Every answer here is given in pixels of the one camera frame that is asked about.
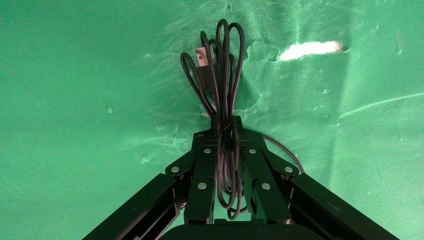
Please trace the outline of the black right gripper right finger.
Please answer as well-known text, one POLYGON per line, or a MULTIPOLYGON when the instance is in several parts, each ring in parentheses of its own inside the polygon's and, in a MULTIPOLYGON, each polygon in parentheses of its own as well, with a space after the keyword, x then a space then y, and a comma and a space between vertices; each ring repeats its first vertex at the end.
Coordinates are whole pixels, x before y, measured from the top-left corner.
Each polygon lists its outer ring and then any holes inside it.
POLYGON ((271 152, 263 136, 232 119, 255 240, 389 240, 391 233, 318 181, 271 152))

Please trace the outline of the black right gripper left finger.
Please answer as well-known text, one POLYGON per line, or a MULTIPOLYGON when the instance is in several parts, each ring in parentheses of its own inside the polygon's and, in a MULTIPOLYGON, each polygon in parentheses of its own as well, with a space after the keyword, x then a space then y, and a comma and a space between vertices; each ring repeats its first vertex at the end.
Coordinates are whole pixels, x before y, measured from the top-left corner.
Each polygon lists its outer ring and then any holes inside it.
POLYGON ((86 240, 159 240, 184 210, 185 224, 212 224, 219 120, 193 135, 191 149, 88 233, 86 240))

